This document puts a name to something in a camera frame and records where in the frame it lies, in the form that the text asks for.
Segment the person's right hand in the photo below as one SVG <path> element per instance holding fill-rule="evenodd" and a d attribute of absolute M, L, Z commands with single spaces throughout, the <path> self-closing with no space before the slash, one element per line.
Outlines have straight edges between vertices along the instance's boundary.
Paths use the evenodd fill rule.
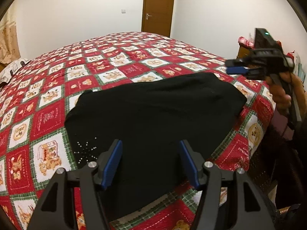
<path fill-rule="evenodd" d="M 306 93 L 301 80 L 298 76 L 289 72 L 279 73 L 279 75 L 285 82 L 292 85 L 297 98 L 301 117 L 304 117 L 306 115 Z M 269 91 L 273 96 L 273 101 L 276 103 L 277 111 L 279 111 L 281 115 L 286 116 L 287 110 L 291 106 L 291 96 L 285 93 L 282 86 L 273 83 L 270 77 L 266 77 L 265 81 L 269 86 Z"/>

